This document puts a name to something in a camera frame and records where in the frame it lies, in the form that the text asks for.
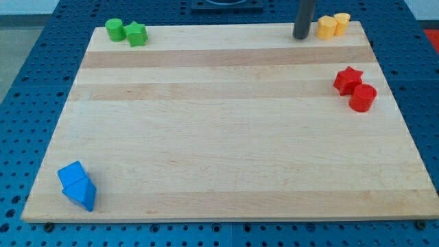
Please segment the dark grey cylindrical pointer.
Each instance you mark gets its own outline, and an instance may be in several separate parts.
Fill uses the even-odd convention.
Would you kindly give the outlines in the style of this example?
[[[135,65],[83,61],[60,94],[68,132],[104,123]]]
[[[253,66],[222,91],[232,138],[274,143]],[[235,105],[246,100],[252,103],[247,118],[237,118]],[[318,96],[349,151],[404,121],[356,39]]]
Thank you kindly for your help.
[[[300,0],[298,11],[296,13],[296,20],[292,36],[298,40],[304,40],[309,35],[311,22],[316,7],[316,0]]]

